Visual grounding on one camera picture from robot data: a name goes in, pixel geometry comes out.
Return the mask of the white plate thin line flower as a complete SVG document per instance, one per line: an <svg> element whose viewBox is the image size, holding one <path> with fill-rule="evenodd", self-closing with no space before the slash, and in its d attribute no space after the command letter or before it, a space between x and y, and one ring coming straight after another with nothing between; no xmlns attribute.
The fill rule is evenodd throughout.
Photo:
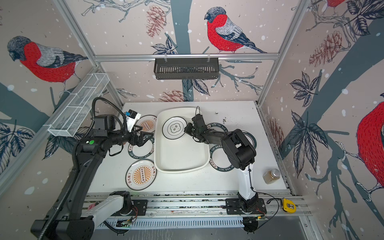
<svg viewBox="0 0 384 240"><path fill-rule="evenodd" d="M185 134L187 121L182 117L172 117L168 119L162 128L162 133L169 140L177 140Z"/></svg>

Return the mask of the green red ring plate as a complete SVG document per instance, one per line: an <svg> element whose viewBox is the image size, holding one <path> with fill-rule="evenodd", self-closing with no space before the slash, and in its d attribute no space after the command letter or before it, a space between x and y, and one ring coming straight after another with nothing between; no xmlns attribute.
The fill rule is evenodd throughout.
<svg viewBox="0 0 384 240"><path fill-rule="evenodd" d="M243 134L249 139L253 148L256 149L257 148L257 141L256 141L255 137L247 131L243 131Z"/></svg>

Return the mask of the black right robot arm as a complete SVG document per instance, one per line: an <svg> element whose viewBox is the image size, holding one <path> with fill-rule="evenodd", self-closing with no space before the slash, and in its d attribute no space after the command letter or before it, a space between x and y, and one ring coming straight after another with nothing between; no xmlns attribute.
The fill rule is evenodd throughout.
<svg viewBox="0 0 384 240"><path fill-rule="evenodd" d="M239 190L238 209L246 214L257 212L266 214L265 207L254 189L253 164L257 155L256 148L249 142L244 132L236 129L232 132L219 132L209 129L201 114L195 115L184 132L196 142L207 145L219 145L223 148L231 165L237 169Z"/></svg>

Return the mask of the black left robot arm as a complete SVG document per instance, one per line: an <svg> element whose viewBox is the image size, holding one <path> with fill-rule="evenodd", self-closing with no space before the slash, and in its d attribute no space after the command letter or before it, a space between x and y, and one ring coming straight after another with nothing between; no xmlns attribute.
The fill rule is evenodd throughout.
<svg viewBox="0 0 384 240"><path fill-rule="evenodd" d="M53 207L43 220L34 221L31 233L39 240L89 240L95 229L114 213L130 213L136 210L127 191L115 191L88 213L83 213L83 204L102 161L110 148L129 143L143 146L152 137L136 122L141 114L128 111L123 122L114 115L94 117L90 133L74 147L73 169Z"/></svg>

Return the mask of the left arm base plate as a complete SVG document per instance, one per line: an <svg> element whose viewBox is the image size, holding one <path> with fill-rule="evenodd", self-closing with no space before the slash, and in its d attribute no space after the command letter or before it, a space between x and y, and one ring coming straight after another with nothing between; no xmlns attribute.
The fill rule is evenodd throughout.
<svg viewBox="0 0 384 240"><path fill-rule="evenodd" d="M128 209L122 209L118 216L145 216L147 212L148 201L147 200L132 200L132 207Z"/></svg>

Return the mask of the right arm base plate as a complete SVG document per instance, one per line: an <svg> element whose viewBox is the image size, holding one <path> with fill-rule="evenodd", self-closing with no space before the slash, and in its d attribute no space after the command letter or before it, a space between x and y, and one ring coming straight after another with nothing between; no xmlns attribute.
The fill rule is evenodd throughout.
<svg viewBox="0 0 384 240"><path fill-rule="evenodd" d="M225 199L224 209L228 215L266 215L266 204L263 199L239 200Z"/></svg>

